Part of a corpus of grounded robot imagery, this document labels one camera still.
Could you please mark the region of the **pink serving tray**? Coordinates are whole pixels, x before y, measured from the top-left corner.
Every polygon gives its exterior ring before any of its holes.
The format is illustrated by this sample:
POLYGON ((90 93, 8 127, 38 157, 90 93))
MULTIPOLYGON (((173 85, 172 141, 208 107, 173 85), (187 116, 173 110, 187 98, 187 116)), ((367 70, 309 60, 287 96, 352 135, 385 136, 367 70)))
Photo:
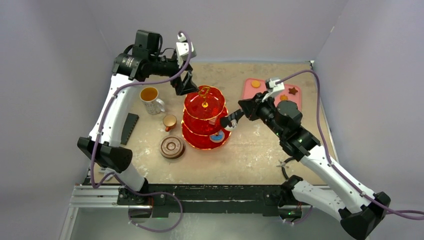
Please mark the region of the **pink serving tray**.
MULTIPOLYGON (((297 108, 301 111, 302 110, 302 91, 301 88, 298 87, 297 85, 293 85, 293 84, 284 84, 284 91, 281 92, 280 94, 278 94, 276 97, 274 97, 274 105, 277 106, 279 102, 281 102, 280 100, 280 96, 281 95, 286 95, 288 96, 288 101, 294 102, 297 105, 297 108), (292 95, 289 94, 289 88, 297 88, 298 89, 298 93, 296 95, 292 95)), ((241 94, 241 99, 251 99, 256 93, 262 93, 264 91, 266 91, 266 85, 265 85, 265 80, 263 79, 256 79, 256 78, 247 78, 244 81, 244 85, 243 85, 243 90, 242 90, 242 94, 241 94), (251 86, 251 81, 253 80, 257 80, 261 82, 261 85, 259 88, 253 88, 251 86)))

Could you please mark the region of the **white chocolate-drizzled donut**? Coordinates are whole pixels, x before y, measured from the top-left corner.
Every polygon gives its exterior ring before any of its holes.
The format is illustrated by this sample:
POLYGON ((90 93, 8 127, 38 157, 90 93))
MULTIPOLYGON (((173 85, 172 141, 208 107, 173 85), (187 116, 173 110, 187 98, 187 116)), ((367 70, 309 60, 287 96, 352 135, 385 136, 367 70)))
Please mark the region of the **white chocolate-drizzled donut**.
POLYGON ((236 119, 231 120, 228 125, 224 128, 226 131, 232 132, 236 129, 238 121, 236 119))

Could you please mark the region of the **red three-tier cake stand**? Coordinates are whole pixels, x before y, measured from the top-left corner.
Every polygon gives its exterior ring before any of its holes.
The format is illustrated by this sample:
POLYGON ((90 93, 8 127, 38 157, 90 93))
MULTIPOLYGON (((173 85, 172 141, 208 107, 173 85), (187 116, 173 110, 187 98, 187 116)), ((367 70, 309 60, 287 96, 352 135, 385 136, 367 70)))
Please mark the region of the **red three-tier cake stand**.
POLYGON ((192 147, 199 150, 212 150, 221 147, 230 137, 231 133, 217 125, 210 125, 209 119, 228 115, 226 100, 222 92, 209 85, 199 86, 199 92, 189 93, 183 102, 183 115, 181 121, 182 136, 192 147), (210 141, 210 135, 223 130, 225 138, 222 142, 210 141))

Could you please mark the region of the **pink layered cake slice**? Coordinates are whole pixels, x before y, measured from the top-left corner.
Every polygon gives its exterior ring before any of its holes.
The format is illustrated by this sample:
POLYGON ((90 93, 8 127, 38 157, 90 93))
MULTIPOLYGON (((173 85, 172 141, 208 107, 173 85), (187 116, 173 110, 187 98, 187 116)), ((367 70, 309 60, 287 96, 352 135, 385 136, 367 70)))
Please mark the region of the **pink layered cake slice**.
POLYGON ((208 120, 208 123, 212 126, 216 126, 219 122, 220 117, 219 116, 215 116, 211 119, 208 120))

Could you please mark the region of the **blue frosted donut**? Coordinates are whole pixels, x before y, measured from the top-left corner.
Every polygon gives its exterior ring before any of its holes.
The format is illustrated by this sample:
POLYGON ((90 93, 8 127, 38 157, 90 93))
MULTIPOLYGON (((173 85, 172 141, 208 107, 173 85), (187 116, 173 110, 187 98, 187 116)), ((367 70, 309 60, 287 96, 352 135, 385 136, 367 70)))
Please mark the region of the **blue frosted donut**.
POLYGON ((220 130, 217 133, 210 135, 209 139, 213 143, 221 143, 225 139, 225 133, 223 130, 220 130))

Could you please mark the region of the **black serving tongs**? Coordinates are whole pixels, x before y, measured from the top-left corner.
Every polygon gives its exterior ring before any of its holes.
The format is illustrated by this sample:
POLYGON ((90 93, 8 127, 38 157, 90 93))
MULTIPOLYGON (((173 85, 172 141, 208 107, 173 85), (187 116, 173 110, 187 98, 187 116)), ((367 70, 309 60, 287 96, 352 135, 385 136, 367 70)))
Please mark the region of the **black serving tongs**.
POLYGON ((222 118, 220 118, 219 123, 221 125, 222 128, 225 129, 225 127, 229 124, 229 122, 231 120, 236 119, 237 122, 239 122, 239 120, 244 116, 244 112, 242 109, 238 109, 234 112, 232 112, 231 114, 224 116, 222 118))

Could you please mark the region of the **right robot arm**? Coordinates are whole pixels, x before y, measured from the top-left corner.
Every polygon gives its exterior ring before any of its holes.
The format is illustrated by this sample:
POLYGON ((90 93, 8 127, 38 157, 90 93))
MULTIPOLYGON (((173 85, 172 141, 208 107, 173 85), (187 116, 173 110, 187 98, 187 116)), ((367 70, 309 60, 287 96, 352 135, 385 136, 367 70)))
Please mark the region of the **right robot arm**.
POLYGON ((326 148, 302 127, 303 114, 297 104, 284 100, 277 105, 263 94, 239 100, 244 116, 261 120, 279 139, 282 150, 317 174, 329 190, 313 187, 303 178, 292 175, 281 185, 279 206, 295 201, 312 205, 340 222, 354 239, 365 240, 385 218, 390 197, 383 191, 375 193, 361 184, 326 153, 326 148))

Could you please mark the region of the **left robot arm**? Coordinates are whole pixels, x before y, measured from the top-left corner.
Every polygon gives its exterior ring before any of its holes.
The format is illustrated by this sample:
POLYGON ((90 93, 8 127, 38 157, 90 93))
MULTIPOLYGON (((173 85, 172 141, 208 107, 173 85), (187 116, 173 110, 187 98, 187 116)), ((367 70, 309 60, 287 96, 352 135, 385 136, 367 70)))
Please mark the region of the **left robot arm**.
POLYGON ((148 182, 132 164, 133 153, 121 147, 122 132, 134 94, 140 86, 148 85, 151 76, 165 77, 159 84, 170 83, 177 96, 199 90, 192 80, 190 61, 196 56, 195 47, 185 31, 179 31, 172 58, 162 54, 161 34, 141 30, 135 41, 115 57, 110 86, 100 115, 87 137, 80 137, 77 147, 90 159, 90 183, 94 189, 105 181, 95 181, 94 165, 109 169, 108 176, 115 177, 130 191, 129 197, 138 205, 149 199, 148 182))

